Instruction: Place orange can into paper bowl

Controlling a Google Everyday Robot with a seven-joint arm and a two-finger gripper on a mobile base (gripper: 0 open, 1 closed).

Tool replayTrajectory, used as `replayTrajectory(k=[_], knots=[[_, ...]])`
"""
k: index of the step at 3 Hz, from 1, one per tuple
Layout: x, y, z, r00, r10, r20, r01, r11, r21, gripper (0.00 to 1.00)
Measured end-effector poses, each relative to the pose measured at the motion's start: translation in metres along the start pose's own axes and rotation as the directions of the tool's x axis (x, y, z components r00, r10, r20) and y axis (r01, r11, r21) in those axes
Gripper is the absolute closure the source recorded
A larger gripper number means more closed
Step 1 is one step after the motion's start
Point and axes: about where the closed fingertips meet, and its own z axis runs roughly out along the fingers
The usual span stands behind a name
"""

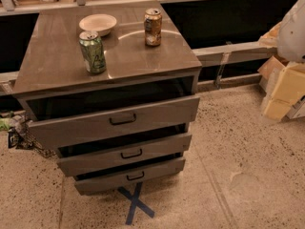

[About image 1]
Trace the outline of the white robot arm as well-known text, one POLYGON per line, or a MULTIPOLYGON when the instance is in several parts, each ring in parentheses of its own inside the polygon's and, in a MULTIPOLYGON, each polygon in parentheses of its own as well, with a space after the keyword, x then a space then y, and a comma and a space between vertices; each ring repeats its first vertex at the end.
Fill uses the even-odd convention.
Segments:
POLYGON ((305 62, 305 0, 297 0, 283 17, 277 37, 277 53, 288 61, 305 62))

